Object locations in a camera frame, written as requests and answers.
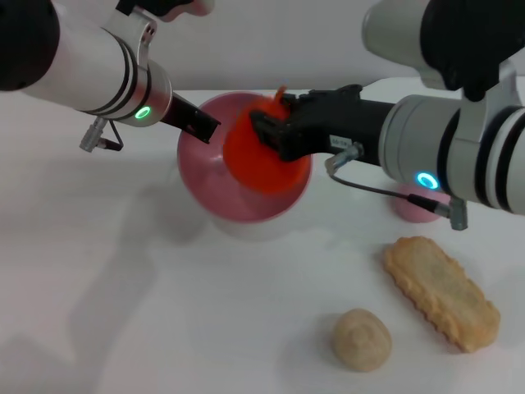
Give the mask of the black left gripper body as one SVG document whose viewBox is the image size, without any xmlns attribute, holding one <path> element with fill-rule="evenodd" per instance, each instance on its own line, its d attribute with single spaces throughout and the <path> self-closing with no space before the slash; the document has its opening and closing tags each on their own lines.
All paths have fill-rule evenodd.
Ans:
<svg viewBox="0 0 525 394">
<path fill-rule="evenodd" d="M 194 115 L 194 105 L 177 93 L 171 94 L 171 103 L 161 122 L 187 131 Z"/>
</svg>

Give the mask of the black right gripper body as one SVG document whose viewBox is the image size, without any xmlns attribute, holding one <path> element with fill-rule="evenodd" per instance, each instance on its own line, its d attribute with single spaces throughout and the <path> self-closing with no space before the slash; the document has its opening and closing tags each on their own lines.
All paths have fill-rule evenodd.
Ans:
<svg viewBox="0 0 525 394">
<path fill-rule="evenodd" d="M 378 166 L 381 128 L 392 103 L 364 100 L 361 85 L 347 85 L 334 90 L 311 90 L 317 101 L 309 110 L 290 112 L 286 122 L 286 154 L 292 162 L 315 153 L 337 154 L 343 150 L 332 137 L 340 137 L 363 146 L 360 161 Z"/>
</svg>

